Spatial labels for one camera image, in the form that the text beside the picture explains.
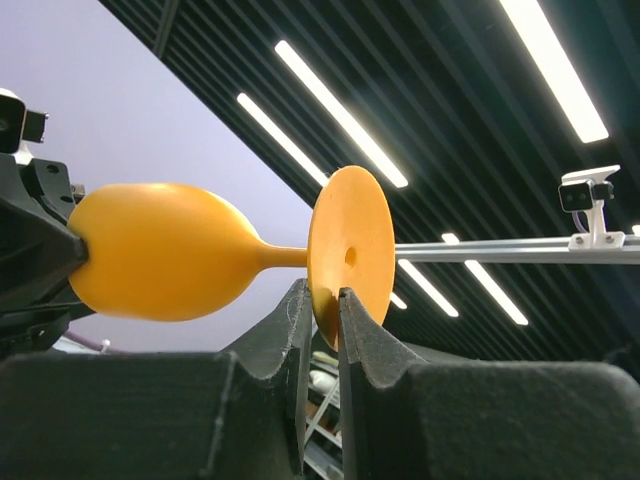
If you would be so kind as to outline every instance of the black slatted ceiling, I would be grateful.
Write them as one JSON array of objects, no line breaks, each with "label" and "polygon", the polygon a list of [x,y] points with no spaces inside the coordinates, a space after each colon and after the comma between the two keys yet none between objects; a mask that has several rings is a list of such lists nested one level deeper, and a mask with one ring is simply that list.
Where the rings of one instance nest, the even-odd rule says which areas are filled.
[{"label": "black slatted ceiling", "polygon": [[[102,3],[313,204],[317,184],[237,104],[238,93],[327,173],[348,164],[375,169],[275,54],[279,40],[289,41],[407,176],[401,190],[380,178],[398,243],[440,241],[444,232],[463,240],[569,235],[560,176],[614,163],[623,171],[614,177],[609,226],[640,223],[635,0],[540,2],[610,132],[589,145],[497,0]],[[409,308],[392,307],[385,325],[402,340],[504,360],[601,360],[631,346],[624,366],[640,376],[636,268],[485,266],[529,319],[520,327],[464,266],[417,266],[461,315],[444,315],[399,272],[396,292]]]}]

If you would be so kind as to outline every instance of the white wall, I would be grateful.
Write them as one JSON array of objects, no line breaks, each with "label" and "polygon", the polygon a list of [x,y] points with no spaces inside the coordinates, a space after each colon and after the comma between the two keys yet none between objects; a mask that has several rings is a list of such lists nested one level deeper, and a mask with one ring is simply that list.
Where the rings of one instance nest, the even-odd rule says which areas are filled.
[{"label": "white wall", "polygon": [[[305,205],[95,0],[0,0],[0,87],[51,114],[42,158],[88,190],[183,182],[235,204],[268,242],[304,246]],[[303,270],[261,274],[207,318],[155,324],[94,316],[72,330],[122,350],[217,350],[264,317]]]}]

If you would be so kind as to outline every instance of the hole in disc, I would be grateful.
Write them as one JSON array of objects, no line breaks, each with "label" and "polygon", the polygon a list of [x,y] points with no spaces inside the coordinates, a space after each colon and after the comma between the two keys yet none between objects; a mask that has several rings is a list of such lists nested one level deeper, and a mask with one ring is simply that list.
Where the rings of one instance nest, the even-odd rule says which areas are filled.
[{"label": "hole in disc", "polygon": [[351,247],[347,250],[347,253],[344,254],[344,263],[349,265],[350,268],[356,264],[356,249]]}]

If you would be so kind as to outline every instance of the fluorescent light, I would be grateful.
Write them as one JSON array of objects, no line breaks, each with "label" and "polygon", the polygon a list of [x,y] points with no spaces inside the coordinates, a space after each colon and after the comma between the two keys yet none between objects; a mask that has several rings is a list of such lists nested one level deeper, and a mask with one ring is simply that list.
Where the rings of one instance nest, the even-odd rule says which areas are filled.
[{"label": "fluorescent light", "polygon": [[391,301],[400,310],[406,310],[407,309],[407,304],[404,303],[404,301],[393,292],[391,292]]},{"label": "fluorescent light", "polygon": [[284,40],[278,42],[275,50],[291,71],[302,81],[322,106],[327,109],[331,116],[333,116],[356,145],[358,145],[360,150],[369,157],[391,183],[398,188],[406,187],[409,182],[400,170],[398,170],[398,167],[395,166],[387,154],[384,153],[375,140],[371,138],[371,135],[366,132],[362,125],[358,123],[353,115],[351,115],[335,95],[331,93],[322,80],[318,78],[295,50]]},{"label": "fluorescent light", "polygon": [[[442,240],[448,245],[458,245],[460,243],[458,237],[453,233],[443,233]],[[518,307],[516,307],[507,294],[504,293],[504,290],[500,288],[500,285],[496,283],[491,275],[489,275],[489,272],[487,272],[480,263],[476,260],[467,260],[464,262],[464,265],[473,274],[473,276],[478,279],[489,295],[498,302],[498,305],[502,307],[506,314],[511,317],[511,320],[518,325],[529,324],[529,320],[527,320],[524,314],[518,309]]]},{"label": "fluorescent light", "polygon": [[321,186],[328,183],[327,176],[307,157],[300,148],[271,120],[266,113],[245,93],[238,95],[238,103],[280,144],[291,157],[304,168]]},{"label": "fluorescent light", "polygon": [[414,282],[422,288],[436,304],[444,310],[444,312],[450,317],[457,317],[458,311],[453,308],[446,298],[434,287],[424,275],[422,275],[416,267],[409,260],[398,260],[398,265],[413,279]]},{"label": "fluorescent light", "polygon": [[609,136],[536,0],[500,0],[565,115],[584,143]]}]

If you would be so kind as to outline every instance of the horizontal metal bar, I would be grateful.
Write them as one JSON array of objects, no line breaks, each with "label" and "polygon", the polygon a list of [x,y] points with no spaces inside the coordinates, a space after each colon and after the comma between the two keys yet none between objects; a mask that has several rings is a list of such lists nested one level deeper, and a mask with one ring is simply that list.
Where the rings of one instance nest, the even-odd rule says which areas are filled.
[{"label": "horizontal metal bar", "polygon": [[396,258],[412,262],[462,263],[563,263],[640,265],[640,237],[628,236],[619,250],[570,251],[569,237],[519,240],[487,240],[446,243],[396,245]]}]

